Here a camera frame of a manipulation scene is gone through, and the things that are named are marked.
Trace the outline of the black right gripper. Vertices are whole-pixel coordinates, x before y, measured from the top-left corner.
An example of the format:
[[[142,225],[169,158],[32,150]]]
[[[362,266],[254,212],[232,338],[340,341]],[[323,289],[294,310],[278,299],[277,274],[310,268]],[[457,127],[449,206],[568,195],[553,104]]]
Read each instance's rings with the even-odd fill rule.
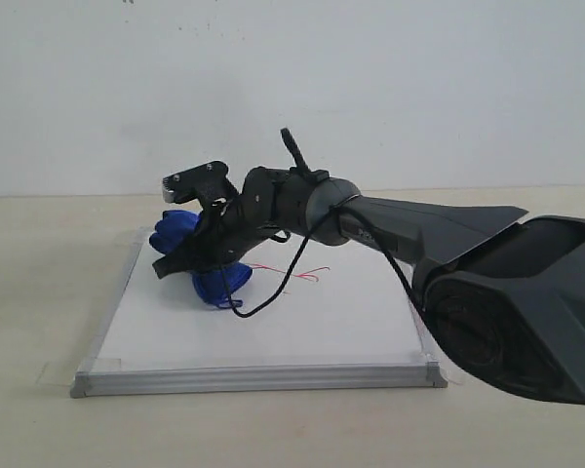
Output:
[[[152,263],[157,278],[226,266],[265,241],[287,243],[291,232],[278,226],[271,215],[272,201],[260,195],[213,202],[200,212],[188,244],[177,246]]]

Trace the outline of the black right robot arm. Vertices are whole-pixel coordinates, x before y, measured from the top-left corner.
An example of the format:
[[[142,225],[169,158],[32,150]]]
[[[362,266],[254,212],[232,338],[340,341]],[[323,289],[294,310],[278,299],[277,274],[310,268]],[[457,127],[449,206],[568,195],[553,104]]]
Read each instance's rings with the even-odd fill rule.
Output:
[[[219,161],[169,175],[172,204],[202,207],[159,277],[220,271],[264,241],[381,252],[443,352],[503,392],[585,406],[585,218],[514,206],[453,207],[364,196],[324,170],[257,167],[241,188]]]

